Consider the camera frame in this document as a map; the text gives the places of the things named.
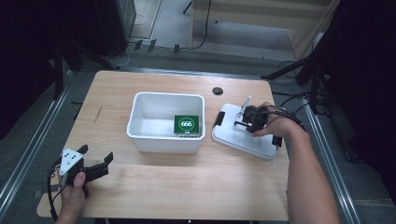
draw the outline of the finger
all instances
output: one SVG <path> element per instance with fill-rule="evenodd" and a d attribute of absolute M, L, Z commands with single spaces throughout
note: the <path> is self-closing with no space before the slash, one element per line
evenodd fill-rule
<path fill-rule="evenodd" d="M 85 185 L 85 188 L 87 189 L 88 194 L 92 194 L 93 185 L 92 185 L 90 182 L 88 182 L 88 183 Z"/>
<path fill-rule="evenodd" d="M 74 179 L 74 188 L 82 188 L 85 183 L 85 173 L 79 172 Z"/>
<path fill-rule="evenodd" d="M 253 137 L 261 137 L 261 136 L 265 136 L 266 134 L 268 134 L 267 129 L 263 128 L 261 130 L 254 132 Z"/>
<path fill-rule="evenodd" d="M 262 104 L 260 105 L 260 107 L 264 107 L 264 106 L 268 106 L 268 105 L 272 105 L 272 104 L 270 104 L 269 102 L 264 102 L 264 103 L 262 103 Z"/>

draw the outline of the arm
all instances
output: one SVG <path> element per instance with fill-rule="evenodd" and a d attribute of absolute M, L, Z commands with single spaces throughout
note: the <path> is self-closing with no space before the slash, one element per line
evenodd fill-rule
<path fill-rule="evenodd" d="M 62 210 L 56 220 L 56 224 L 72 224 L 77 223 L 81 216 L 85 204 L 85 194 L 82 186 L 85 182 L 85 173 L 80 172 L 76 175 L 74 180 L 74 187 L 66 186 L 61 193 L 62 196 Z M 90 183 L 86 184 L 87 191 L 91 194 L 92 186 Z"/>
<path fill-rule="evenodd" d="M 253 136 L 266 134 L 290 141 L 287 192 L 290 223 L 340 223 L 332 189 L 311 146 L 308 133 L 291 119 L 271 115 L 265 128 Z"/>

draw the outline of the wrist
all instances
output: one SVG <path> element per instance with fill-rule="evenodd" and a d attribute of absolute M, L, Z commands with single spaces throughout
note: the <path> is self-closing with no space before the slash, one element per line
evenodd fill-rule
<path fill-rule="evenodd" d="M 298 124 L 296 124 L 292 120 L 287 121 L 287 127 L 286 127 L 286 134 L 285 134 L 285 139 L 289 139 L 292 141 L 293 139 L 300 139 L 300 140 L 305 140 L 309 139 L 309 134 Z"/>
<path fill-rule="evenodd" d="M 61 213 L 58 216 L 58 219 L 56 219 L 56 224 L 74 224 L 77 223 L 77 220 L 79 218 L 79 215 L 73 213 L 73 212 L 67 212 L 64 209 L 61 210 Z"/>

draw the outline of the person's hand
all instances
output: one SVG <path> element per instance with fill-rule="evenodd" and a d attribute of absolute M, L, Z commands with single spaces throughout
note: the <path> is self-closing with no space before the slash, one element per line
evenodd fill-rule
<path fill-rule="evenodd" d="M 260 107 L 268 106 L 269 111 L 275 111 L 270 103 L 265 102 Z M 278 137 L 289 138 L 292 132 L 304 131 L 300 126 L 298 126 L 293 120 L 270 114 L 268 117 L 268 123 L 261 130 L 253 133 L 254 137 L 264 136 L 267 134 L 273 134 Z"/>
<path fill-rule="evenodd" d="M 56 223 L 76 223 L 81 216 L 85 204 L 85 194 L 82 186 L 85 182 L 85 173 L 79 172 L 74 179 L 74 186 L 67 185 L 61 193 L 62 210 Z M 91 183 L 86 184 L 89 194 L 92 193 Z"/>

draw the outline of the black cloth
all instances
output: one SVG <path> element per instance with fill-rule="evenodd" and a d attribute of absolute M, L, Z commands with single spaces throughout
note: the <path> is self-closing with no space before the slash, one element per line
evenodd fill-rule
<path fill-rule="evenodd" d="M 50 38 L 40 38 L 41 19 L 28 14 L 18 1 L 0 1 L 0 140 L 54 79 Z"/>
<path fill-rule="evenodd" d="M 356 135 L 348 145 L 382 176 L 396 203 L 396 1 L 341 1 L 326 85 Z"/>

